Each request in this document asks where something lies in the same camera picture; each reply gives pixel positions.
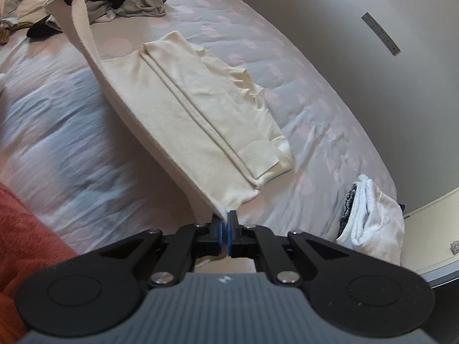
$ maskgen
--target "orange fabric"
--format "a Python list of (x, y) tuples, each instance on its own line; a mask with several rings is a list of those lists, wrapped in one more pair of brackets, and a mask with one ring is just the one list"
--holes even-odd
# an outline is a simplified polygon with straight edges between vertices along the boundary
[(0, 184), (1, 344), (12, 344), (26, 333), (13, 300), (21, 282), (40, 269), (74, 256), (70, 247)]

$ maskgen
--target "bed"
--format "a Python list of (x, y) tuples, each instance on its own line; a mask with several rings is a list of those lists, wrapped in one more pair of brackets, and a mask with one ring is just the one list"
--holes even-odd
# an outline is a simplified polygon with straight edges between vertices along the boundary
[[(347, 190), (360, 173), (396, 198), (370, 139), (327, 81), (241, 0), (168, 0), (161, 18), (91, 26), (103, 59), (178, 30), (266, 89), (294, 169), (238, 210), (241, 223), (336, 238)], [(121, 122), (83, 56), (59, 34), (16, 32), (0, 51), (0, 181), (78, 253), (152, 227), (199, 221), (187, 197)]]

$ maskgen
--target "bedsheet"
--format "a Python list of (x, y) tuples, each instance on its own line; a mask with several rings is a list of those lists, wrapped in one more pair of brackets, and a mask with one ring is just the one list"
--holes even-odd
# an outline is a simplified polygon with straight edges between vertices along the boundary
[[(180, 31), (247, 68), (265, 88), (295, 167), (242, 205), (241, 223), (333, 239), (360, 173), (396, 198), (378, 152), (337, 93), (241, 0), (168, 0), (164, 17), (117, 18), (91, 29), (103, 59)], [(147, 228), (168, 233), (194, 222), (184, 193), (121, 122), (65, 35), (29, 42), (25, 33), (0, 49), (0, 181), (79, 253)]]

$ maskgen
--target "cream garment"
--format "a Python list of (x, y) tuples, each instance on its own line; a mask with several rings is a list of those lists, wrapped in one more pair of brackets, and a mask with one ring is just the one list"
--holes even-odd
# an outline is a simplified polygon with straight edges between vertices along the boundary
[(84, 0), (71, 7), (49, 0), (46, 9), (86, 57), (124, 123), (187, 194), (198, 221), (212, 212), (226, 218), (292, 168), (289, 143), (246, 70), (179, 32), (101, 60)]

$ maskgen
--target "silver bolt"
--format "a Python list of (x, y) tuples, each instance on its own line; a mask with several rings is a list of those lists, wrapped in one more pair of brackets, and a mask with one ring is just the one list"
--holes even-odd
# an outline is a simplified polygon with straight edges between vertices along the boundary
[(277, 275), (277, 280), (279, 282), (282, 282), (284, 284), (292, 284), (296, 283), (300, 280), (300, 275), (294, 271), (291, 270), (286, 270), (286, 271), (281, 271)]
[(150, 279), (155, 284), (168, 284), (172, 282), (174, 276), (171, 273), (168, 273), (167, 271), (158, 271), (156, 273), (153, 273), (150, 276)]

